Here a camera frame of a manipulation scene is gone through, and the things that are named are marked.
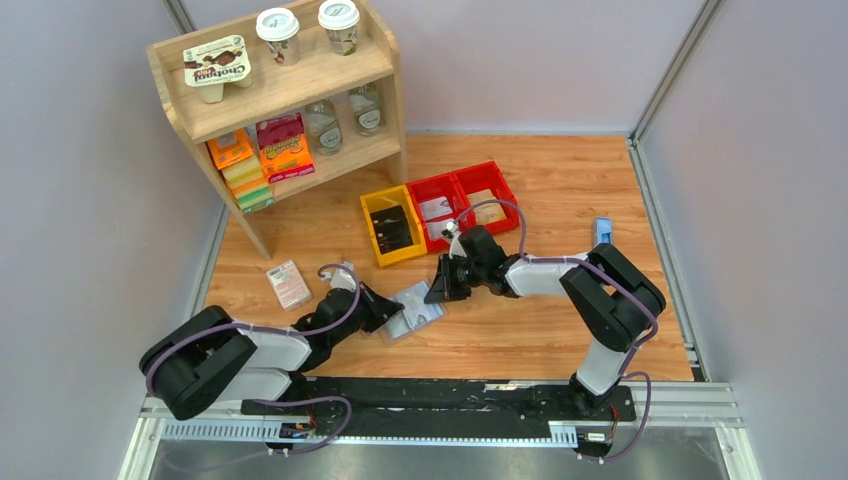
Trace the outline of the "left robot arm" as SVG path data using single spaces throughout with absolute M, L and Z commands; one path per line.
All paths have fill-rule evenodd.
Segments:
M 290 415 L 306 399 L 304 385 L 291 374 L 317 368 L 343 340 L 379 330 L 404 309 L 365 283 L 331 288 L 313 312 L 286 329 L 238 323 L 213 305 L 151 347 L 139 369 L 149 393 L 178 420 L 242 399 L 267 400 Z

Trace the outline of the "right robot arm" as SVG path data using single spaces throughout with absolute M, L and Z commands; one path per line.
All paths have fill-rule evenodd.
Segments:
M 461 232 L 451 224 L 443 235 L 450 247 L 426 303 L 464 300 L 479 286 L 509 298 L 568 298 L 593 337 L 570 381 L 570 403 L 587 419 L 605 411 L 636 350 L 657 332 L 666 307 L 659 288 L 610 243 L 570 257 L 538 257 L 506 254 L 483 226 Z

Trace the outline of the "beige leather card holder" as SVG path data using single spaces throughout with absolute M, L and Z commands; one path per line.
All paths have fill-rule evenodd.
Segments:
M 428 290 L 428 283 L 420 281 L 391 297 L 391 300 L 399 303 L 402 309 L 378 330 L 385 344 L 391 345 L 412 335 L 446 314 L 441 304 L 427 304 L 424 301 Z

